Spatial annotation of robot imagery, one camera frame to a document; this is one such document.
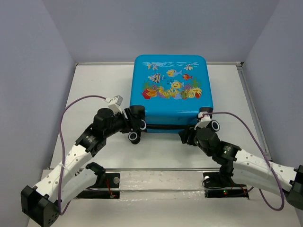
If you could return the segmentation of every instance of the red fish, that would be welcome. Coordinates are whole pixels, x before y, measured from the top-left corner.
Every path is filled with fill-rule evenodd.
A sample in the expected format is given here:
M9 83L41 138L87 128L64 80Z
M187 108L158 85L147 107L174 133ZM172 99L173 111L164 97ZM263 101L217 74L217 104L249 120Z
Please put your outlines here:
M188 74L184 74L182 77L183 77L184 80L189 80L189 79L193 78L193 76L190 76Z

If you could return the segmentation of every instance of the robotic arm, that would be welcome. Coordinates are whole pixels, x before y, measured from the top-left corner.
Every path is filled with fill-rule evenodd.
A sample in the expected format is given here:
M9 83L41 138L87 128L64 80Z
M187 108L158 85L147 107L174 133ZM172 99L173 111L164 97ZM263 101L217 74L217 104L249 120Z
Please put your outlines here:
M65 207L81 191L99 185L105 178L105 169L96 163L79 168L91 160L105 145L109 136L121 133L141 133L146 128L144 110L134 113L130 108L120 109L121 97L109 101L109 108L98 110L93 123L76 140L66 156L48 176L33 187L26 186L21 192L22 211L42 227L51 226L59 217L58 190L61 190L61 206ZM207 128L210 117L199 114L196 126L181 131L182 143L198 146L213 161L221 165L220 174L234 183L248 184L280 195L276 180L265 160L240 147L219 140L217 134ZM59 185L61 168L64 168ZM303 166L298 169L271 163L282 185L286 200L303 210Z

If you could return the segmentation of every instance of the wall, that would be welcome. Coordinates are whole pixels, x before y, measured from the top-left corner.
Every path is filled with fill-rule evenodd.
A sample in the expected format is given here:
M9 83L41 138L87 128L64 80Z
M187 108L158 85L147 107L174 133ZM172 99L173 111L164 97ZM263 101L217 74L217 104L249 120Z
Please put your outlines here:
M272 158L287 166L303 164L302 9L281 0L244 63Z
M24 227L20 192L50 163L74 61L41 0L0 2L0 226Z
M143 53L244 61L278 0L43 0L76 62Z

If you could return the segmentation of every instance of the suitcase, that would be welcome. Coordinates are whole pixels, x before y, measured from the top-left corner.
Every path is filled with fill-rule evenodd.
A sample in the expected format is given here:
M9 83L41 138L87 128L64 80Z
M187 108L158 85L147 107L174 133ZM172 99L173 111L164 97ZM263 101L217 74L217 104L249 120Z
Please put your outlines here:
M198 55L138 56L130 109L145 120L146 132L178 133L195 125L199 112L213 111L205 59Z

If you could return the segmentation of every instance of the screw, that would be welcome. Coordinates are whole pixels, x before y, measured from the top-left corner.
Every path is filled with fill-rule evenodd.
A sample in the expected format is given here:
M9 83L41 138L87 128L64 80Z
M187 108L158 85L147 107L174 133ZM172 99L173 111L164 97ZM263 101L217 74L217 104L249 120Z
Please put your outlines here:
M114 181L115 184L119 184L120 178L116 176L116 177L113 179L113 181Z

